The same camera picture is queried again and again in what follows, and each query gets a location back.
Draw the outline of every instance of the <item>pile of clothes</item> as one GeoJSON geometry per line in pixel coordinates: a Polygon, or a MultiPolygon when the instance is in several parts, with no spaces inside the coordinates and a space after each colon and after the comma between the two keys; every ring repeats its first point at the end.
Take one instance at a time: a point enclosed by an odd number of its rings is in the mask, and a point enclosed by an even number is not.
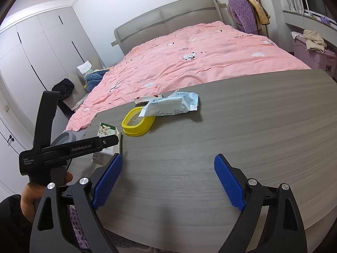
{"type": "Polygon", "coordinates": [[[306,29],[303,31],[303,34],[293,31],[292,37],[294,40],[297,36],[305,39],[307,50],[317,50],[320,53],[324,53],[326,43],[317,31],[306,29]]]}
{"type": "Polygon", "coordinates": [[[109,68],[106,69],[97,69],[97,70],[89,70],[86,72],[84,78],[86,81],[86,85],[84,86],[86,92],[91,92],[95,86],[97,86],[103,79],[104,74],[106,74],[110,70],[109,68]]]}
{"type": "Polygon", "coordinates": [[[270,15],[258,0],[228,0],[228,4],[242,32],[258,35],[261,25],[269,24],[270,15]]]}

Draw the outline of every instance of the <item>finger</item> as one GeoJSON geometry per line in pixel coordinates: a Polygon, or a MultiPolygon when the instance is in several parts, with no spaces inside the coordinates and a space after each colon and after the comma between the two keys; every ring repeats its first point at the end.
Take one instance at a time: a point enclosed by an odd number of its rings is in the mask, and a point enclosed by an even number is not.
{"type": "Polygon", "coordinates": [[[71,182],[73,178],[74,178],[73,175],[70,172],[67,171],[65,173],[64,183],[71,182]]]}
{"type": "Polygon", "coordinates": [[[45,187],[40,186],[37,183],[30,182],[24,188],[21,194],[21,200],[24,202],[33,203],[34,200],[38,200],[42,198],[45,187]]]}

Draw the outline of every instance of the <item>bed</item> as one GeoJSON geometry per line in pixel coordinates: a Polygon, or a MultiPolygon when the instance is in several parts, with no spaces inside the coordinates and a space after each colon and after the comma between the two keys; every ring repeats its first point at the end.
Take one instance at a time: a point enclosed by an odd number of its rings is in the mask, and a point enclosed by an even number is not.
{"type": "Polygon", "coordinates": [[[180,0],[115,29],[124,59],[71,117],[67,130],[89,126],[95,115],[134,97],[232,77],[309,69],[265,36],[225,25],[217,0],[180,0]],[[195,53],[192,60],[183,57],[195,53]]]}

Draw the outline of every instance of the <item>black sleeve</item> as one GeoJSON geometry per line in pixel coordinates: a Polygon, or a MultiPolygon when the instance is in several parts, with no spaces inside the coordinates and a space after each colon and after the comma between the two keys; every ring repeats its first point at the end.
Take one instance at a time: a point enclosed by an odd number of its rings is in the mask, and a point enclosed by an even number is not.
{"type": "Polygon", "coordinates": [[[29,253],[32,224],[23,216],[20,195],[13,195],[0,203],[0,251],[29,253]]]}

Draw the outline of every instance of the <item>white and blue plastic package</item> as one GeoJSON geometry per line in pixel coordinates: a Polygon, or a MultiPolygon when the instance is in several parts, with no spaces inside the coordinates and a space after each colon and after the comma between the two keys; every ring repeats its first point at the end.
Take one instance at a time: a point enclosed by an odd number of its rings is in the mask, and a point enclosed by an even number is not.
{"type": "Polygon", "coordinates": [[[198,110],[198,100],[196,93],[176,91],[166,98],[149,102],[143,107],[139,117],[176,115],[198,110]]]}

